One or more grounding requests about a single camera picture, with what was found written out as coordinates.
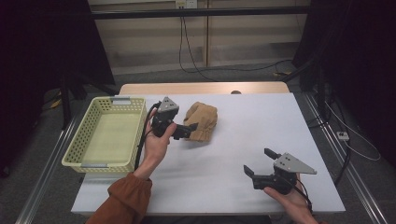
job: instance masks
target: electrical outlet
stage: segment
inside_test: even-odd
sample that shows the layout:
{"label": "electrical outlet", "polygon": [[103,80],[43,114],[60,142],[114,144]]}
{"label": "electrical outlet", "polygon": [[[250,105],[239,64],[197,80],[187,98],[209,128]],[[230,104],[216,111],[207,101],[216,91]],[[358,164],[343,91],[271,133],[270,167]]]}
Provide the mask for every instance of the electrical outlet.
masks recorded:
{"label": "electrical outlet", "polygon": [[186,8],[186,0],[176,0],[176,9]]}
{"label": "electrical outlet", "polygon": [[186,0],[186,8],[198,8],[197,0]]}
{"label": "electrical outlet", "polygon": [[337,132],[337,137],[339,140],[343,140],[343,141],[349,140],[349,136],[347,135],[346,132]]}

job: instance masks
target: basket handle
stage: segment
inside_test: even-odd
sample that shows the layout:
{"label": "basket handle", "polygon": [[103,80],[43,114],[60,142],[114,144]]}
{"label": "basket handle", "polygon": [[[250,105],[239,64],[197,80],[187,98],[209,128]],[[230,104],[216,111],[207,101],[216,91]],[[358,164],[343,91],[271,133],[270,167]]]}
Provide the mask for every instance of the basket handle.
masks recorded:
{"label": "basket handle", "polygon": [[131,97],[130,96],[110,96],[110,100],[113,105],[130,105],[131,104]]}
{"label": "basket handle", "polygon": [[107,163],[83,163],[81,168],[108,168]]}

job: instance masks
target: metal rod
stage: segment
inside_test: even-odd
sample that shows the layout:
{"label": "metal rod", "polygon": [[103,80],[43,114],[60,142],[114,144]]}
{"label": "metal rod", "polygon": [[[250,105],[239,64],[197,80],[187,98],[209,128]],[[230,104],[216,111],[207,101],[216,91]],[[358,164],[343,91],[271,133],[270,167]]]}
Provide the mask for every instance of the metal rod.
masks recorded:
{"label": "metal rod", "polygon": [[45,17],[67,17],[68,19],[136,19],[166,17],[241,16],[241,15],[285,15],[332,12],[335,6],[326,7],[242,7],[242,8],[189,8],[140,11],[93,11],[92,13],[40,13]]}

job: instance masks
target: hand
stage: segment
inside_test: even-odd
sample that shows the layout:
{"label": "hand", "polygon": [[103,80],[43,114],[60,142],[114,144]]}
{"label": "hand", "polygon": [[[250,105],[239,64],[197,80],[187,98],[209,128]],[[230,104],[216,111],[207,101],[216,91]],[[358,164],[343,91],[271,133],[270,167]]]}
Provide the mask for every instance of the hand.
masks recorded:
{"label": "hand", "polygon": [[[300,182],[297,181],[296,187],[302,190]],[[297,192],[297,190],[292,189],[288,195],[283,195],[277,192],[275,189],[269,187],[264,189],[264,192],[268,194],[273,199],[277,200],[286,210],[286,213],[297,223],[318,224],[312,217],[309,211],[305,198]]]}
{"label": "hand", "polygon": [[[149,119],[151,119],[155,113],[156,109],[151,111]],[[142,163],[134,171],[134,175],[141,179],[149,179],[155,168],[161,163],[166,154],[166,149],[170,143],[169,138],[175,132],[177,125],[175,123],[170,124],[162,137],[157,137],[151,131],[151,123],[148,122],[146,126],[146,142],[145,142],[145,155]]]}

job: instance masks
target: plastic basket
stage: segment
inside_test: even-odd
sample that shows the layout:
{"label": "plastic basket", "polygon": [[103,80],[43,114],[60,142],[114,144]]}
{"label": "plastic basket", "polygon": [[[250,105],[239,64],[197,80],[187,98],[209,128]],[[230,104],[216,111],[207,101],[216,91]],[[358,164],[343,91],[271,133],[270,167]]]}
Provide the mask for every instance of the plastic basket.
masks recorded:
{"label": "plastic basket", "polygon": [[147,113],[144,98],[92,99],[62,165],[79,173],[133,171]]}

